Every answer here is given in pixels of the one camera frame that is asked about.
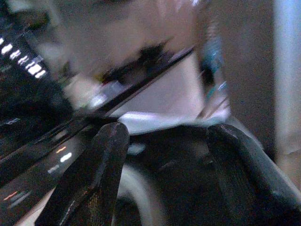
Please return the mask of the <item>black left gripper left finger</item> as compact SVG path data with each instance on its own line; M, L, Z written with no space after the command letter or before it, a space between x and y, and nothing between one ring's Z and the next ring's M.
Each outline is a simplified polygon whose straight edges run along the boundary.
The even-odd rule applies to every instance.
M124 124L102 126L61 176L35 226L111 226L128 146Z

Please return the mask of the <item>dark garment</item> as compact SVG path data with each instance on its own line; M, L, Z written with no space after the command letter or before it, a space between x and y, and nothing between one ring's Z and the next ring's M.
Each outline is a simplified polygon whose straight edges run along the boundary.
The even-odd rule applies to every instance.
M112 226L284 226L278 196L249 177L240 149L202 127L130 132Z

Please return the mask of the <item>teal and white bag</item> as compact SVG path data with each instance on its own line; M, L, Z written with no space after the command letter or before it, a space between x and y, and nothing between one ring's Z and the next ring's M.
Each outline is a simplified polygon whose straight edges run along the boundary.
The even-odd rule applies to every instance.
M214 93L227 90L227 82L223 77L224 60L222 57L222 39L219 34L219 26L216 20L207 24L206 41L202 49L202 61L200 69L206 90L206 99L213 97Z

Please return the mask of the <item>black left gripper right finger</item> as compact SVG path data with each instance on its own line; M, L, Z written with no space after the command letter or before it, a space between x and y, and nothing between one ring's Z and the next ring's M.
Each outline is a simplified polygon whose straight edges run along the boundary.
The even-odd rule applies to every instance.
M254 139L216 124L208 148L233 225L301 226L301 192Z

